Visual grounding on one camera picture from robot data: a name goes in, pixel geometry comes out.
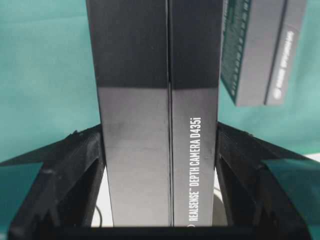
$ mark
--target black box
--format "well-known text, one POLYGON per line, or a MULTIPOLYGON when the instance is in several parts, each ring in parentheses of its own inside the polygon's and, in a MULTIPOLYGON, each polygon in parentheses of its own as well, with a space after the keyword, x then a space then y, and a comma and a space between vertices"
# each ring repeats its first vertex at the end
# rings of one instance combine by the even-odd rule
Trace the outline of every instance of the black box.
POLYGON ((174 226, 212 226, 223 1, 168 9, 174 226))
POLYGON ((223 0, 87 8, 114 226, 211 226, 223 0))
POLYGON ((115 227, 171 224, 166 0, 88 0, 115 227))
POLYGON ((221 79, 235 105, 284 102, 305 7, 306 0, 224 1, 221 79))

